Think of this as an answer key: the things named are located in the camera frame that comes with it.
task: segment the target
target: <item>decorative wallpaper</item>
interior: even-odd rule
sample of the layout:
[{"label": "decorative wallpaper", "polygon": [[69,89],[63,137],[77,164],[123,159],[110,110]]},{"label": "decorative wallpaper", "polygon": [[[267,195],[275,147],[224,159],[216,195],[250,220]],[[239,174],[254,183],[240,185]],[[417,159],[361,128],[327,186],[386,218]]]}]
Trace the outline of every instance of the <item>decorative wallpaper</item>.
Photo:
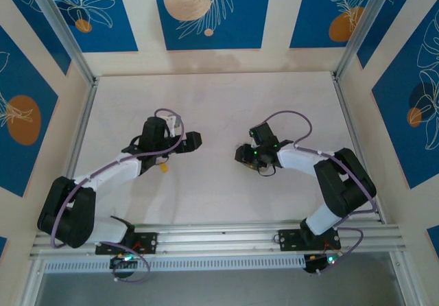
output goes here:
[{"label": "decorative wallpaper", "polygon": [[268,0],[156,0],[167,50],[259,49]]},{"label": "decorative wallpaper", "polygon": [[0,187],[24,195],[57,99],[0,27]]},{"label": "decorative wallpaper", "polygon": [[439,174],[439,0],[373,95],[410,188]]},{"label": "decorative wallpaper", "polygon": [[377,49],[385,33],[389,30],[399,11],[404,6],[405,1],[407,0],[387,0],[384,3],[357,52],[359,61],[363,68],[367,65],[370,57]]},{"label": "decorative wallpaper", "polygon": [[122,0],[54,1],[83,52],[137,51]]},{"label": "decorative wallpaper", "polygon": [[49,51],[54,58],[62,72],[67,74],[71,62],[70,56],[50,27],[38,4],[35,0],[13,0],[13,2],[44,44],[47,51]]}]

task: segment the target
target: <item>orange dot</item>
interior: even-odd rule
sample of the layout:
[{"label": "orange dot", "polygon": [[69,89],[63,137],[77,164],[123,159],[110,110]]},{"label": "orange dot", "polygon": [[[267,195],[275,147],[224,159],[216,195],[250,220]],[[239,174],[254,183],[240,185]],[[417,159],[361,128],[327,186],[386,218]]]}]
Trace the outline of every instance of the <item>orange dot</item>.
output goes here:
[{"label": "orange dot", "polygon": [[7,125],[11,137],[21,145],[30,146],[38,138],[41,128],[41,113],[38,104],[26,95],[17,95],[9,103]]},{"label": "orange dot", "polygon": [[89,33],[89,32],[91,32],[91,24],[90,24],[87,20],[84,20],[84,19],[78,19],[78,20],[75,22],[75,26],[76,26],[76,28],[78,28],[78,30],[79,30],[80,32],[83,32],[83,33]]},{"label": "orange dot", "polygon": [[348,12],[343,12],[335,18],[329,28],[329,38],[334,42],[348,41],[363,11],[364,8],[361,7],[352,8]]},{"label": "orange dot", "polygon": [[423,114],[420,112],[420,109],[413,107],[409,110],[407,114],[407,121],[412,127],[416,127],[420,124],[423,119]]}]

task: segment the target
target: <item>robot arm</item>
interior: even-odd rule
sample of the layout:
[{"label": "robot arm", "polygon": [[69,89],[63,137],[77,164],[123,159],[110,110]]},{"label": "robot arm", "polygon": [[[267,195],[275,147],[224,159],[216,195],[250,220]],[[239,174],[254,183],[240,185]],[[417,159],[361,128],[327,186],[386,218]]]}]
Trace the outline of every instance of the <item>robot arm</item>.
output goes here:
[{"label": "robot arm", "polygon": [[[236,161],[258,171],[261,167],[273,166],[297,169],[317,178],[324,202],[300,224],[300,236],[310,249],[315,246],[316,240],[324,239],[326,232],[368,201],[359,186],[351,177],[346,178],[346,172],[337,163],[319,153],[304,151],[292,141],[279,142],[267,122],[251,128],[250,136],[252,143],[237,149]],[[328,153],[349,168],[372,197],[376,195],[373,182],[351,150],[343,148],[325,154]]]},{"label": "robot arm", "polygon": [[[192,152],[200,147],[201,135],[198,132],[188,132],[186,139],[171,152],[163,152],[179,141],[180,136],[176,136],[174,132],[177,125],[175,116],[150,117],[143,126],[142,134],[135,137],[128,147],[102,169],[74,179],[55,179],[38,219],[38,228],[51,234],[62,204],[73,189],[85,180],[63,212],[56,238],[72,248],[101,241],[131,247],[135,242],[134,227],[111,215],[111,209],[117,207],[117,204],[111,204],[110,192],[145,173],[156,164],[158,157],[167,158],[173,152]],[[117,202],[124,202],[123,197]]]}]

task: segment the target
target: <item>mounting plate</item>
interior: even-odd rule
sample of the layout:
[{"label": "mounting plate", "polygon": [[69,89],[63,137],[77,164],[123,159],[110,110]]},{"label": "mounting plate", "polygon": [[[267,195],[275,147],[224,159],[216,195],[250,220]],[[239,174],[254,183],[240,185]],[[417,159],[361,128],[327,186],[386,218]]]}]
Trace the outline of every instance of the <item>mounting plate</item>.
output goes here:
[{"label": "mounting plate", "polygon": [[[157,235],[158,233],[134,233],[133,250],[141,255],[155,255],[157,249]],[[101,244],[96,246],[96,255],[118,255],[119,253],[126,253],[124,250]]]},{"label": "mounting plate", "polygon": [[334,249],[340,249],[340,238],[335,229],[331,228],[319,235],[311,244],[307,244],[300,236],[300,229],[283,229],[279,232],[281,251],[323,251],[325,242]]}]

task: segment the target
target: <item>purple cable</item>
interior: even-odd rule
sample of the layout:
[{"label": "purple cable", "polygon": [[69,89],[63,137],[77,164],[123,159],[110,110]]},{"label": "purple cable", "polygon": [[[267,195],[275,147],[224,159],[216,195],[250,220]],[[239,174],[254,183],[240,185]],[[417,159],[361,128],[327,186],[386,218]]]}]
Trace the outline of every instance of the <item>purple cable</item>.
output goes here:
[{"label": "purple cable", "polygon": [[140,283],[144,283],[144,282],[146,282],[146,281],[149,279],[149,277],[150,277],[150,272],[151,272],[151,265],[150,265],[150,263],[147,262],[147,260],[145,259],[144,256],[140,255],[139,253],[137,253],[137,252],[134,251],[133,249],[130,249],[130,248],[127,247],[127,246],[122,246],[121,244],[118,244],[118,243],[114,243],[114,242],[101,242],[101,244],[106,244],[107,246],[114,246],[114,247],[116,247],[116,248],[123,249],[123,250],[125,250],[126,252],[132,253],[133,255],[135,255],[135,256],[137,256],[138,258],[140,258],[140,260],[146,265],[146,268],[148,269],[147,274],[146,274],[144,277],[142,277],[141,279],[133,280],[133,281],[129,281],[129,280],[123,280],[123,279],[120,279],[120,278],[118,278],[118,277],[116,276],[116,269],[117,269],[117,266],[115,266],[115,267],[112,269],[112,272],[111,272],[111,274],[112,274],[113,277],[115,278],[115,281],[117,281],[117,282],[123,282],[123,283],[140,284]]},{"label": "purple cable", "polygon": [[[311,154],[317,154],[317,155],[320,155],[320,156],[323,156],[323,157],[329,158],[329,159],[331,159],[333,162],[337,163],[337,164],[338,164],[338,165],[339,165],[339,166],[340,166],[340,167],[341,167],[341,168],[342,168],[342,169],[348,174],[348,176],[349,176],[350,178],[352,178],[352,180],[355,182],[355,184],[357,184],[357,186],[361,189],[361,191],[362,191],[362,192],[364,193],[364,195],[367,197],[368,201],[369,201],[369,202],[371,203],[371,205],[372,205],[371,210],[359,210],[359,211],[353,211],[353,212],[351,213],[351,215],[360,214],[360,213],[374,213],[374,212],[378,211],[377,204],[376,204],[375,201],[373,200],[372,196],[369,194],[368,190],[363,186],[363,184],[362,184],[362,183],[359,181],[359,179],[354,175],[354,173],[353,173],[349,168],[347,168],[347,166],[345,166],[345,164],[343,164],[343,162],[341,162],[338,158],[336,158],[335,156],[332,156],[332,155],[330,155],[330,154],[327,154],[327,153],[324,153],[324,152],[319,152],[319,151],[317,151],[317,150],[311,150],[311,149],[309,149],[309,148],[304,148],[304,147],[300,147],[299,145],[297,145],[297,143],[298,143],[299,141],[305,140],[305,139],[308,138],[308,137],[311,135],[311,133],[313,132],[313,125],[312,125],[312,123],[311,123],[311,121],[309,120],[308,117],[306,117],[305,115],[303,115],[303,114],[300,113],[300,112],[296,112],[295,110],[280,110],[280,111],[278,111],[278,112],[275,112],[274,114],[271,114],[267,119],[265,119],[264,122],[266,122],[266,121],[268,121],[269,119],[271,119],[272,117],[274,117],[274,116],[276,116],[276,115],[279,115],[279,114],[282,114],[282,113],[291,113],[291,114],[298,115],[298,116],[302,117],[302,118],[308,123],[308,126],[309,126],[309,131],[308,131],[308,133],[307,133],[306,135],[304,135],[303,137],[297,139],[297,140],[294,142],[294,145],[295,145],[295,147],[296,147],[297,150],[301,150],[301,151],[303,151],[303,152],[308,152],[308,153],[311,153]],[[344,222],[345,220],[347,220],[348,218],[349,218],[349,216],[346,216],[345,218],[341,219],[337,224],[334,225],[334,227],[339,226],[341,223],[343,223],[343,222]],[[363,231],[360,230],[360,229],[358,229],[358,228],[339,227],[338,229],[346,230],[346,231],[357,231],[357,232],[360,233],[360,238],[358,239],[358,242],[357,242],[355,245],[353,245],[352,248],[350,248],[346,253],[344,253],[344,254],[343,254],[343,255],[337,260],[337,262],[336,262],[335,264],[337,264],[340,260],[342,260],[346,255],[352,253],[352,252],[356,249],[356,247],[358,247],[358,245],[360,245],[360,243],[363,241],[363,238],[364,238],[364,233],[363,233]],[[328,267],[326,267],[325,269],[321,270],[320,273],[322,273],[322,272],[324,272],[325,270],[328,270],[328,269],[330,269],[330,268],[332,268],[332,267],[333,267],[333,266],[328,266]]]},{"label": "purple cable", "polygon": [[359,239],[358,239],[357,243],[355,243],[352,246],[352,248],[347,250],[339,259],[337,259],[337,261],[333,265],[329,265],[328,267],[322,269],[319,274],[322,274],[323,272],[326,272],[327,270],[330,270],[331,268],[333,268],[335,265],[337,265],[339,262],[341,262],[341,260],[343,260],[345,258],[345,256],[347,256],[350,253],[352,253],[360,245],[360,243],[363,242],[364,233],[363,233],[363,231],[361,229],[351,228],[351,227],[339,227],[338,229],[341,229],[343,231],[356,231],[356,232],[359,233]]},{"label": "purple cable", "polygon": [[[370,210],[358,210],[358,211],[353,211],[351,213],[351,215],[358,215],[360,213],[374,213],[378,210],[377,208],[377,204],[375,203],[375,201],[373,200],[372,196],[370,195],[370,193],[368,192],[368,190],[363,186],[363,184],[361,183],[361,181],[359,181],[359,179],[354,175],[354,173],[347,167],[345,166],[345,164],[343,164],[343,162],[341,162],[338,158],[336,158],[335,156],[332,156],[330,154],[324,153],[324,152],[318,152],[317,150],[310,150],[309,148],[304,148],[304,147],[300,147],[300,146],[296,146],[297,150],[301,150],[303,152],[308,152],[308,153],[312,153],[312,154],[317,154],[317,155],[321,155],[323,157],[329,158],[331,159],[333,162],[337,163],[347,174],[350,178],[352,178],[352,180],[354,180],[354,183],[357,184],[357,186],[361,189],[361,191],[363,192],[363,194],[367,197],[368,201],[371,203],[372,208]],[[341,219],[337,224],[335,224],[334,226],[338,226],[340,225],[342,222],[344,222],[346,219],[348,219],[349,216],[346,216],[345,218]]]},{"label": "purple cable", "polygon": [[294,143],[298,143],[299,141],[305,140],[306,138],[308,138],[311,135],[311,133],[313,133],[313,124],[311,123],[311,120],[308,117],[306,117],[305,115],[303,115],[302,113],[296,112],[295,110],[280,110],[278,112],[275,112],[274,114],[271,114],[269,117],[267,117],[263,121],[263,123],[265,123],[266,121],[268,121],[272,117],[275,117],[275,116],[277,116],[279,114],[283,114],[283,113],[290,113],[290,114],[298,115],[298,116],[302,117],[308,123],[308,126],[309,126],[308,133],[305,136],[297,139]]},{"label": "purple cable", "polygon": [[[311,149],[309,149],[309,148],[304,148],[304,147],[300,147],[300,146],[297,145],[297,143],[298,143],[299,141],[305,140],[305,139],[308,138],[308,137],[311,135],[311,133],[313,132],[313,124],[311,123],[311,120],[310,120],[308,117],[306,117],[304,114],[302,114],[302,113],[300,113],[300,112],[296,112],[295,110],[280,110],[280,111],[278,111],[278,112],[275,112],[274,114],[271,114],[271,115],[270,115],[269,117],[267,117],[263,122],[266,122],[266,121],[268,121],[269,119],[271,119],[272,117],[275,117],[275,116],[277,116],[277,115],[279,115],[279,114],[283,114],[283,113],[291,113],[291,114],[298,115],[298,116],[302,117],[302,118],[308,123],[308,126],[309,126],[308,133],[307,133],[306,135],[304,135],[303,137],[297,139],[297,140],[294,142],[294,145],[296,146],[296,148],[297,148],[298,150],[303,151],[303,152],[308,152],[308,153],[311,153],[311,154],[321,155],[321,156],[326,157],[326,158],[329,158],[329,159],[331,159],[333,162],[337,163],[337,164],[338,164],[338,165],[339,165],[339,166],[340,166],[340,167],[341,167],[341,168],[342,168],[342,169],[348,174],[348,176],[349,176],[350,178],[352,178],[352,180],[355,182],[355,184],[357,184],[357,186],[361,189],[361,191],[362,191],[362,192],[364,193],[364,195],[367,197],[368,201],[371,203],[371,205],[372,205],[371,210],[358,210],[358,211],[353,211],[353,212],[351,213],[351,215],[358,215],[358,214],[360,214],[360,213],[374,213],[374,212],[377,212],[377,211],[378,211],[378,208],[377,208],[377,205],[376,205],[375,201],[373,200],[373,197],[369,194],[369,192],[367,191],[367,189],[366,189],[366,188],[363,186],[363,184],[358,180],[358,178],[354,175],[354,173],[353,173],[349,168],[347,168],[347,166],[345,166],[345,164],[343,164],[343,162],[341,162],[338,158],[336,158],[336,157],[334,157],[334,156],[332,156],[332,155],[330,155],[330,154],[326,154],[326,153],[323,153],[323,152],[319,152],[319,151],[317,151],[317,150],[311,150]],[[341,220],[340,220],[335,226],[340,225],[342,222],[344,222],[344,221],[347,220],[348,218],[349,218],[349,216],[347,216],[347,217],[341,219]]]},{"label": "purple cable", "polygon": [[[102,172],[110,169],[111,167],[114,167],[117,164],[120,164],[122,162],[131,160],[133,158],[138,158],[138,157],[142,157],[142,156],[161,155],[161,154],[165,154],[165,153],[171,152],[172,150],[175,150],[178,147],[178,145],[181,143],[181,141],[183,140],[183,136],[185,135],[185,125],[183,124],[183,121],[182,121],[181,116],[179,114],[177,114],[173,110],[170,110],[170,109],[167,109],[167,108],[159,108],[158,110],[156,110],[154,112],[154,116],[157,116],[157,113],[160,112],[160,111],[167,111],[167,112],[175,115],[177,117],[177,119],[180,120],[181,135],[180,135],[180,138],[177,140],[177,143],[175,145],[171,146],[167,150],[161,150],[161,151],[158,151],[158,152],[146,152],[146,153],[141,153],[141,154],[136,154],[136,155],[130,155],[130,156],[122,158],[120,161],[114,161],[114,162],[112,162],[110,164],[105,165],[104,167],[102,167],[101,169],[97,170],[96,172],[93,172],[90,175],[90,180],[95,178],[96,176],[100,175]],[[60,225],[62,214],[66,210],[68,203],[73,198],[73,196],[76,194],[76,192],[79,190],[79,188],[81,188],[87,182],[88,182],[88,179],[85,178],[83,181],[78,183],[75,186],[75,188],[73,188],[72,191],[69,193],[69,195],[67,196],[65,201],[62,203],[62,205],[60,207],[60,210],[59,210],[58,214],[56,215],[56,219],[55,219],[55,222],[54,222],[54,227],[52,228],[52,232],[51,232],[51,235],[50,235],[50,245],[51,245],[52,248],[59,249],[59,248],[62,248],[63,246],[65,246],[65,244],[55,244],[56,231],[58,230],[58,226]]]}]

